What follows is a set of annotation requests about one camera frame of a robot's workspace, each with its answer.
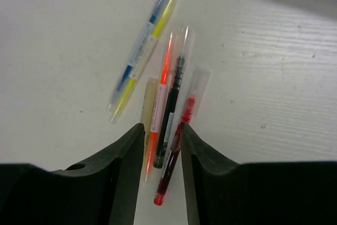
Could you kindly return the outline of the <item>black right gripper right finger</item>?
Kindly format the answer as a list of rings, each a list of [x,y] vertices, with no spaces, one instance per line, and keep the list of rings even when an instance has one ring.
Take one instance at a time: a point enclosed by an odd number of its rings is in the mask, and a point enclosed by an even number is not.
[[[336,224],[336,162],[239,164],[186,123],[181,156],[189,224]]]

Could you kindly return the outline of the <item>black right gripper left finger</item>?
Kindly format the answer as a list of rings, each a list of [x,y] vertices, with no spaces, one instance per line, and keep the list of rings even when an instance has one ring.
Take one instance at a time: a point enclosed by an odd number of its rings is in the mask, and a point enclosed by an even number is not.
[[[1,224],[133,224],[144,125],[65,170],[1,165]]]

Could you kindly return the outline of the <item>red gel pen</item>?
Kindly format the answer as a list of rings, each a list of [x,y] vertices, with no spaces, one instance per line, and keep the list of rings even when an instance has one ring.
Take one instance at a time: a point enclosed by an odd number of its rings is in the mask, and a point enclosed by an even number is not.
[[[163,204],[164,197],[181,150],[181,124],[190,123],[192,116],[197,115],[210,75],[211,71],[201,69],[199,67],[197,67],[193,72],[190,89],[180,116],[180,123],[175,131],[168,157],[164,164],[163,173],[154,197],[154,204],[157,206],[161,206]]]

